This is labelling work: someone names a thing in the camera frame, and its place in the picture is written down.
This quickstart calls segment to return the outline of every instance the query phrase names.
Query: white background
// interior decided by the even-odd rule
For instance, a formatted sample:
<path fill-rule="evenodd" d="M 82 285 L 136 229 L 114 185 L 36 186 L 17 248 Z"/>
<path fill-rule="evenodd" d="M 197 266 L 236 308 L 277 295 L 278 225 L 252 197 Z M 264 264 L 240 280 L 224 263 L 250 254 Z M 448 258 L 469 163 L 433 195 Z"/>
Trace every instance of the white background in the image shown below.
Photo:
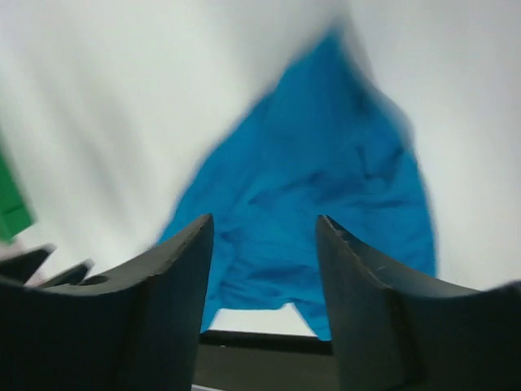
<path fill-rule="evenodd" d="M 518 0 L 0 0 L 0 128 L 51 242 L 44 272 L 152 244 L 200 159 L 334 18 L 408 116 L 440 277 L 521 278 Z M 309 334 L 299 315 L 216 328 Z"/>

